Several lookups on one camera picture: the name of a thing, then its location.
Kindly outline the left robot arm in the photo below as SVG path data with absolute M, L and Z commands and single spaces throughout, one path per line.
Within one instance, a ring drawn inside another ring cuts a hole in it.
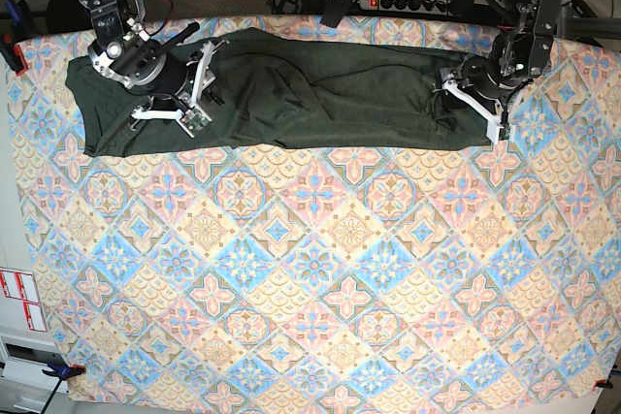
M 471 56 L 441 70 L 444 92 L 496 114 L 508 112 L 519 92 L 549 69 L 563 0 L 485 0 L 504 22 L 489 55 Z

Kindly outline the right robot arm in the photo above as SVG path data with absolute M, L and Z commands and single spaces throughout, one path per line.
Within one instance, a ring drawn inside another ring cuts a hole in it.
M 79 0 L 92 23 L 88 47 L 94 70 L 137 95 L 170 99 L 183 112 L 205 112 L 204 90 L 214 82 L 209 70 L 215 46 L 207 44 L 181 59 L 179 46 L 199 30 L 190 22 L 165 43 L 147 32 L 144 0 Z

